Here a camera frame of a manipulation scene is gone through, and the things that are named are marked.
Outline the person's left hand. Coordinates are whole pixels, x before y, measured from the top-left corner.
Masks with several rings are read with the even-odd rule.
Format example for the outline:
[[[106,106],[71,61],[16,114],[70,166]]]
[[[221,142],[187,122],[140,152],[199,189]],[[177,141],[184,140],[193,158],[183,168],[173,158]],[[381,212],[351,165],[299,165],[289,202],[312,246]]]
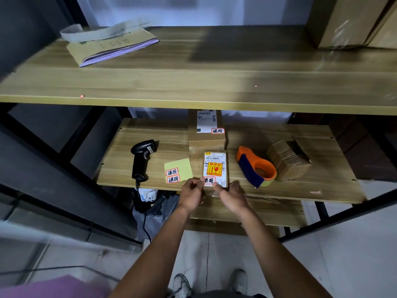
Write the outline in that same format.
[[[204,178],[191,178],[186,180],[185,184],[181,188],[181,193],[179,196],[178,207],[184,209],[189,215],[191,215],[198,207],[202,199],[202,196],[195,194],[197,182],[204,182]]]

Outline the pink cloth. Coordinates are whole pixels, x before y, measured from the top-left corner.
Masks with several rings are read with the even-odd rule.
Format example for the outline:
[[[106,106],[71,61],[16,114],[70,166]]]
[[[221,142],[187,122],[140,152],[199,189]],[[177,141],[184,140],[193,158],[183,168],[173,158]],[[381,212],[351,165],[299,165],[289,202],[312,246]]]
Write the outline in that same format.
[[[0,288],[0,298],[108,298],[110,288],[71,275]]]

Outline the stack of flat cardboard boxes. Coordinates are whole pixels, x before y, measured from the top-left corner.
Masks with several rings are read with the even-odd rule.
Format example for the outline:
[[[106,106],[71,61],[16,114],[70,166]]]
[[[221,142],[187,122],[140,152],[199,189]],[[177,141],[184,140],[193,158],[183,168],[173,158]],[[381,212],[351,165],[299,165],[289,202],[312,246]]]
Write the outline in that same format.
[[[279,136],[267,136],[267,139],[270,146],[266,156],[277,171],[276,180],[298,179],[312,166],[312,161],[302,150],[297,137],[282,139]]]

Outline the wooden shelf rack black frame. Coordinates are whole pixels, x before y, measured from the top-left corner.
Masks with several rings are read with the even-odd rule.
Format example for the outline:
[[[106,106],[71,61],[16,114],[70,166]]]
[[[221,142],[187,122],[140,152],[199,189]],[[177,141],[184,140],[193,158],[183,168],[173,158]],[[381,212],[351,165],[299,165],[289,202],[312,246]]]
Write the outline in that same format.
[[[299,26],[167,26],[159,43],[78,67],[61,38],[0,78],[0,186],[135,242],[112,197],[4,110],[8,104],[397,116],[396,50],[315,49]]]

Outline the person's right forearm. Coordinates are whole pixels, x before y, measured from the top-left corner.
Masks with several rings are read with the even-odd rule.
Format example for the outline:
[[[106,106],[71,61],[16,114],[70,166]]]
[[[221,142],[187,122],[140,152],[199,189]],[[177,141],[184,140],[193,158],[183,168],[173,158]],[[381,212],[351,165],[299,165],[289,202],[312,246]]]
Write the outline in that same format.
[[[332,298],[251,208],[243,207],[237,216],[251,241],[273,298]]]

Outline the person's right shoe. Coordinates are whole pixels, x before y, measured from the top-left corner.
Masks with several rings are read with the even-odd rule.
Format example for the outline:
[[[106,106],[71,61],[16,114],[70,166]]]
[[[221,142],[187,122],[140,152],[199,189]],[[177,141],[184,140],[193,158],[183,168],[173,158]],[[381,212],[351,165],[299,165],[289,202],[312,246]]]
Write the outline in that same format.
[[[247,295],[248,281],[246,272],[235,269],[230,277],[228,290],[237,294]]]

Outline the person's left shoe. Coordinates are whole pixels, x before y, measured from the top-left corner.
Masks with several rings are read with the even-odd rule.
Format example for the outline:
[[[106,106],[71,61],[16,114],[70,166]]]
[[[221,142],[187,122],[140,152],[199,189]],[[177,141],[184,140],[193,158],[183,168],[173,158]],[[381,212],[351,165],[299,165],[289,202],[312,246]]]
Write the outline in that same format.
[[[173,298],[191,298],[192,288],[187,278],[182,274],[177,274],[173,279]]]

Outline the white paper strip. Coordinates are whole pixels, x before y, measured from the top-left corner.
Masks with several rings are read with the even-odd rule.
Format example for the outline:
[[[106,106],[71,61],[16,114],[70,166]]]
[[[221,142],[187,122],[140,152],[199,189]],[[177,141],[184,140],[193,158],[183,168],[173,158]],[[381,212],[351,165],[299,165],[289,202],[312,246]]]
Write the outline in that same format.
[[[151,26],[151,22],[147,18],[131,19],[113,26],[94,30],[84,30],[81,24],[73,24],[60,30],[60,35],[68,42],[81,43],[114,38],[134,30],[143,29],[147,26]]]

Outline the orange and blue tape dispenser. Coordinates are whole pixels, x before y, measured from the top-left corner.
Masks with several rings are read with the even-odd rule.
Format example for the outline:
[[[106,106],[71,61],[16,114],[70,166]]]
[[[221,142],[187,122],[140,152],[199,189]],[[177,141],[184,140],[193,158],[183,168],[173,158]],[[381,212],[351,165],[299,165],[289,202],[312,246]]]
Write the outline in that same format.
[[[236,153],[236,161],[245,178],[255,188],[270,185],[277,177],[275,166],[253,153],[250,148],[239,146]]]

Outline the person's left forearm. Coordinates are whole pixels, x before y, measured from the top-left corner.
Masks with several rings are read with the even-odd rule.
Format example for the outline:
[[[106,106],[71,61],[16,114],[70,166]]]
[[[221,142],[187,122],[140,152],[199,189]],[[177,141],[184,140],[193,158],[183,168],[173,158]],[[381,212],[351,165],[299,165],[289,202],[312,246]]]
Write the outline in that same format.
[[[191,209],[179,205],[109,298],[165,298]]]

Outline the person's right hand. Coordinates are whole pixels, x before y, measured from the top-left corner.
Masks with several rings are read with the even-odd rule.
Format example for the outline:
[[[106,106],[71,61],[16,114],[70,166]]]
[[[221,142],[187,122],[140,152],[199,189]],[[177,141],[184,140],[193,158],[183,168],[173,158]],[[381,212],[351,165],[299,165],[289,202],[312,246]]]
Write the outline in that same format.
[[[229,197],[221,198],[221,201],[233,214],[240,219],[245,212],[251,211],[238,180],[233,181],[227,190]]]

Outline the small labelled cardboard box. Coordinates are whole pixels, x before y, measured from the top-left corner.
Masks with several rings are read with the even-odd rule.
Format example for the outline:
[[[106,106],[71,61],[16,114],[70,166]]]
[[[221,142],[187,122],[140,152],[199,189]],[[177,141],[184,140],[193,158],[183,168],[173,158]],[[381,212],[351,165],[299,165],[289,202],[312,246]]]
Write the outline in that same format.
[[[228,158],[226,151],[198,151],[191,153],[190,163],[194,177],[215,176],[216,183],[229,187]],[[206,196],[218,197],[212,186],[203,188]]]

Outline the large labelled cardboard box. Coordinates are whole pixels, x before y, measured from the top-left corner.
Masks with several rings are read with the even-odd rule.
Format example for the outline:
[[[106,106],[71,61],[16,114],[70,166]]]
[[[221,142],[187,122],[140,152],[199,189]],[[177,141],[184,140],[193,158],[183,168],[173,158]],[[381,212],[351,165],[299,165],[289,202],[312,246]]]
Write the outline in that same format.
[[[226,149],[221,110],[188,110],[187,142],[191,154]]]

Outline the person's shoe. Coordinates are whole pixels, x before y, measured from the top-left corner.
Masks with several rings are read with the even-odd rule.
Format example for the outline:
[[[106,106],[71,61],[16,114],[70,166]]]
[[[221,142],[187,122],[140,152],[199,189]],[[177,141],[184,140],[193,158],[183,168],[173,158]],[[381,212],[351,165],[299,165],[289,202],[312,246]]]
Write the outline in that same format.
[[[237,294],[247,295],[248,281],[246,272],[235,269],[230,277],[228,290]]]
[[[191,298],[192,288],[187,278],[182,274],[177,274],[173,279],[173,298]]]

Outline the big brown cardboard carton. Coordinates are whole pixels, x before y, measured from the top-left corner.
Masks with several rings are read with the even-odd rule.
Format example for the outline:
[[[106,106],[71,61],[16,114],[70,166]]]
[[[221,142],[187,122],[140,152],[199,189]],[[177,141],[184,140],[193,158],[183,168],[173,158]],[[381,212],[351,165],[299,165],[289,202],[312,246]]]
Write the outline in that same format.
[[[397,49],[397,0],[385,8],[366,40],[369,48]]]
[[[316,48],[362,46],[391,0],[314,0],[306,30]]]

